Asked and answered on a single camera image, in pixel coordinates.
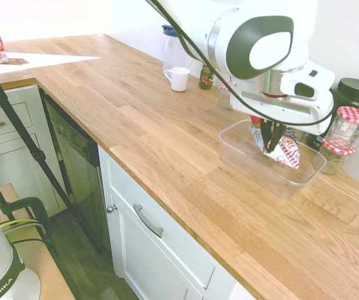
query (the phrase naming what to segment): white drawer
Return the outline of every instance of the white drawer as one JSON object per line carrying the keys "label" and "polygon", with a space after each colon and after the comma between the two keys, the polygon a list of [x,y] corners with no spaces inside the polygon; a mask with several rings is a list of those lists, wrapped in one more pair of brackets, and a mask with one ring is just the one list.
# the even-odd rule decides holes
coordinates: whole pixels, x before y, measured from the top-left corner
{"label": "white drawer", "polygon": [[[25,102],[13,104],[12,107],[26,128],[29,128],[33,125],[31,117],[29,117],[28,108]],[[0,107],[0,135],[11,133],[13,131],[16,131],[16,129],[4,113],[3,109]]]}
{"label": "white drawer", "polygon": [[156,201],[113,159],[108,159],[109,183],[111,189],[123,199],[134,213],[134,206],[142,206],[140,213],[145,222],[153,227],[163,228],[162,237],[149,235],[164,251],[173,256],[173,262],[192,280],[207,289],[215,271],[215,265],[204,250]]}

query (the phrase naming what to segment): wooden countertop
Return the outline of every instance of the wooden countertop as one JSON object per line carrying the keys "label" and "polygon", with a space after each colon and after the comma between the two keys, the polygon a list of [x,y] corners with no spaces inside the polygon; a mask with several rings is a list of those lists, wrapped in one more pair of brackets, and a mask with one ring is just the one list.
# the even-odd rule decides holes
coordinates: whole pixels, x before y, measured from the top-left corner
{"label": "wooden countertop", "polygon": [[246,118],[190,78],[105,35],[7,42],[14,52],[97,56],[31,69],[38,84],[256,298],[359,299],[359,182],[321,175],[279,199],[219,158]]}
{"label": "wooden countertop", "polygon": [[[11,184],[0,187],[0,190],[7,202],[14,202],[19,199]],[[15,211],[14,216],[16,219],[28,219],[25,209]],[[2,213],[0,218],[1,222],[8,221],[7,216]],[[29,238],[40,238],[39,233],[34,227],[23,228],[8,235],[10,241]],[[24,259],[25,265],[35,271],[41,280],[41,295],[39,300],[75,300],[49,250],[43,243],[28,241],[15,244],[15,247],[19,255]]]}
{"label": "wooden countertop", "polygon": [[27,70],[0,74],[0,85],[3,89],[20,88],[31,84],[36,84],[36,80]]}

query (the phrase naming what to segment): small brown bottle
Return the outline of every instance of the small brown bottle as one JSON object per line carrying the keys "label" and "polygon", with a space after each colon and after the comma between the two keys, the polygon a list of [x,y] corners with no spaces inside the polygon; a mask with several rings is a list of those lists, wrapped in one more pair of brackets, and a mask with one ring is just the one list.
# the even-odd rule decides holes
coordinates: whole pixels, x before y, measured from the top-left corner
{"label": "small brown bottle", "polygon": [[211,88],[213,86],[213,78],[213,72],[211,72],[210,68],[204,64],[200,72],[199,87],[201,89]]}

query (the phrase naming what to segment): black canister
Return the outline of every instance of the black canister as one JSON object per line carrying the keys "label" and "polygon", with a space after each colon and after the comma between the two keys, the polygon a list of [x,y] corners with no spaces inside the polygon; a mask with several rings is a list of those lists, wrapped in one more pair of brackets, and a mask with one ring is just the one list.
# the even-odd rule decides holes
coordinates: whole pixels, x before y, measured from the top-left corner
{"label": "black canister", "polygon": [[[334,96],[336,109],[341,106],[353,106],[355,108],[359,108],[359,79],[342,78],[338,87],[336,89],[331,89],[331,92]],[[336,110],[332,116],[331,123],[334,120],[335,115]],[[323,137],[327,134],[327,131],[321,136],[309,134],[307,138],[307,145],[318,151],[323,142]]]}

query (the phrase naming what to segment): stainless steel dishwasher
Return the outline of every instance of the stainless steel dishwasher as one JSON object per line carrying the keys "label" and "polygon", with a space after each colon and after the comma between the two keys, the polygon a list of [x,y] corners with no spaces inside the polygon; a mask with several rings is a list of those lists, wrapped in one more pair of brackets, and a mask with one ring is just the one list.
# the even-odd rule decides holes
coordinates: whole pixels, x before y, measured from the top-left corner
{"label": "stainless steel dishwasher", "polygon": [[97,247],[111,253],[97,143],[47,94],[51,134],[68,197],[82,215]]}

